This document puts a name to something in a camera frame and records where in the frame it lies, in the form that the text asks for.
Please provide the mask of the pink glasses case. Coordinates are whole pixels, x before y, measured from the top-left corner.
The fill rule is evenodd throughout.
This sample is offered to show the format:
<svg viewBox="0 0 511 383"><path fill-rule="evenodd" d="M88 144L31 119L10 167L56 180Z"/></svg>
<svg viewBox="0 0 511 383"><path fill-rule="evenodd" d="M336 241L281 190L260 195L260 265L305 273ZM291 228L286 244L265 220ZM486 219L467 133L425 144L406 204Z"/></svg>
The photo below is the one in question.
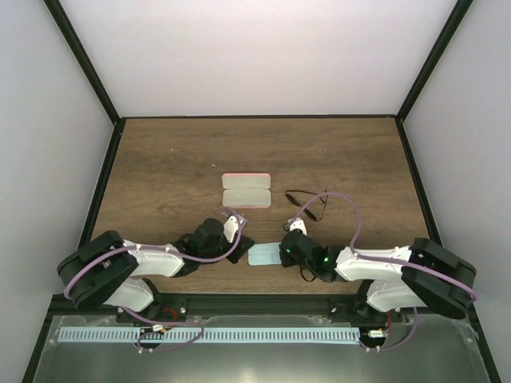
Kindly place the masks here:
<svg viewBox="0 0 511 383"><path fill-rule="evenodd" d="M268 208L271 206L269 173L224 173L221 177L224 207Z"/></svg>

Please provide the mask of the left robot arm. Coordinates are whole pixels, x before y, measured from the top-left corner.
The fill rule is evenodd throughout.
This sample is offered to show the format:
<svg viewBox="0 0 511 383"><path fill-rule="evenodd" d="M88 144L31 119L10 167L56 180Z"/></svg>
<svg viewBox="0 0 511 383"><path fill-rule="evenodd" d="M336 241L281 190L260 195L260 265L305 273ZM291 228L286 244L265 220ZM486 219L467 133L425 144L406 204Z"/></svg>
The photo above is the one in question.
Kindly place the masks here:
<svg viewBox="0 0 511 383"><path fill-rule="evenodd" d="M225 222L207 218L192 233L166 245L147 245L106 231L57 266L64 295L77 309L115 306L155 322L163 299L150 277L187 276L206 264L228 260L236 264L255 242L244 236L245 218L230 215Z"/></svg>

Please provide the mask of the black sunglasses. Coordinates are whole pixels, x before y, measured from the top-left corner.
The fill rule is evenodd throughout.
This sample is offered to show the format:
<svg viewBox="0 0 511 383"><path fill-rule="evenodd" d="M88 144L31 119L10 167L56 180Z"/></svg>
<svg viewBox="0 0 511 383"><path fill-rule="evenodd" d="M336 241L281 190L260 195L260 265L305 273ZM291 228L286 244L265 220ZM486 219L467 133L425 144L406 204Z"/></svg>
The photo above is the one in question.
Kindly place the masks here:
<svg viewBox="0 0 511 383"><path fill-rule="evenodd" d="M303 210L303 214L313 222L319 222L325 213L328 196L320 196L310 200L316 195L315 192L305 191L303 189L291 189L284 192L284 196L289 203Z"/></svg>

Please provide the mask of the light blue cleaning cloth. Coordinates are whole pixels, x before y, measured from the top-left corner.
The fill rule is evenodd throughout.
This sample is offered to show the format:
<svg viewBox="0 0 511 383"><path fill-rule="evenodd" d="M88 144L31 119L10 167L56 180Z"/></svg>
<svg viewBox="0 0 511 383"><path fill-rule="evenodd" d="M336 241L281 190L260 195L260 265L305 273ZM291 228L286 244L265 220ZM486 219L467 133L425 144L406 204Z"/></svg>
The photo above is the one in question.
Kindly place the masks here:
<svg viewBox="0 0 511 383"><path fill-rule="evenodd" d="M248 250L248 264L253 267L281 265L280 243L255 244Z"/></svg>

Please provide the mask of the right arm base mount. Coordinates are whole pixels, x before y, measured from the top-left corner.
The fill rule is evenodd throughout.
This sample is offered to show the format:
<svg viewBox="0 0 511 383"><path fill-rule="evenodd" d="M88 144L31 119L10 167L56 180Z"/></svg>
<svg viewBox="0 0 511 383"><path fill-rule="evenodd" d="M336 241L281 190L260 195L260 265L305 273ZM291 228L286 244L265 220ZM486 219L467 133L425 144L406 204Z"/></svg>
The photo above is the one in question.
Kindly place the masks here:
<svg viewBox="0 0 511 383"><path fill-rule="evenodd" d="M356 294L335 294L328 298L327 315L335 322L349 322L353 326L379 325L388 320L387 314L378 311Z"/></svg>

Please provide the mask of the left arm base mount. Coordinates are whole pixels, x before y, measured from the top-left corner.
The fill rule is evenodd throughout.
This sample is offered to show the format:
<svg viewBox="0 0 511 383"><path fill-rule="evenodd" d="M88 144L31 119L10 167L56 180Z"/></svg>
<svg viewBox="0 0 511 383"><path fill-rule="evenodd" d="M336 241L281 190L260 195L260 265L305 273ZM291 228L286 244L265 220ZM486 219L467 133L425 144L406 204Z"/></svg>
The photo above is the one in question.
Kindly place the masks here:
<svg viewBox="0 0 511 383"><path fill-rule="evenodd" d="M186 319L188 300L180 294L161 294L141 312L141 317L157 322L181 322Z"/></svg>

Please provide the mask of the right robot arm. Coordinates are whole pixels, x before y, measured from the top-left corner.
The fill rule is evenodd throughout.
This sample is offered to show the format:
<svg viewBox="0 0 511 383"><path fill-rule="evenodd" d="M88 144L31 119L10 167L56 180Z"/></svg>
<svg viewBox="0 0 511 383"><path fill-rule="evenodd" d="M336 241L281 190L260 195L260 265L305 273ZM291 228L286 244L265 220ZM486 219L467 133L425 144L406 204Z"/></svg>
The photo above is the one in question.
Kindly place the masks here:
<svg viewBox="0 0 511 383"><path fill-rule="evenodd" d="M283 237L279 256L284 267L298 266L323 282L364 281L355 312L366 322L382 312L422 307L463 319L474 300L475 267L425 238L410 246L359 250L322 247L293 230Z"/></svg>

